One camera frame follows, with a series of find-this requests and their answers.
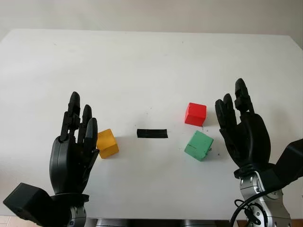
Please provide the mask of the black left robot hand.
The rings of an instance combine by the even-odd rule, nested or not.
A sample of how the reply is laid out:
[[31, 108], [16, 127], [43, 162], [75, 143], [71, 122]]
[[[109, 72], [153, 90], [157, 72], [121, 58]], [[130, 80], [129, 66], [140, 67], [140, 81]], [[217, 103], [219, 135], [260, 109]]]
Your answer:
[[97, 159], [98, 123], [85, 105], [80, 112], [80, 95], [73, 92], [64, 113], [61, 134], [54, 140], [49, 174], [54, 197], [66, 202], [88, 202], [83, 194]]

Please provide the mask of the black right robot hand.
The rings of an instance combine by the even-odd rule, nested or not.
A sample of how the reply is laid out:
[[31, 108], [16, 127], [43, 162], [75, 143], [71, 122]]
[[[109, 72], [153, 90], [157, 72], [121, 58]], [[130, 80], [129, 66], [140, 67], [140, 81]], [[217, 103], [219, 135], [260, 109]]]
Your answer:
[[234, 171], [241, 178], [253, 171], [269, 167], [271, 144], [261, 116], [255, 113], [243, 79], [235, 82], [236, 99], [230, 94], [215, 102], [215, 111], [228, 153], [239, 167]]

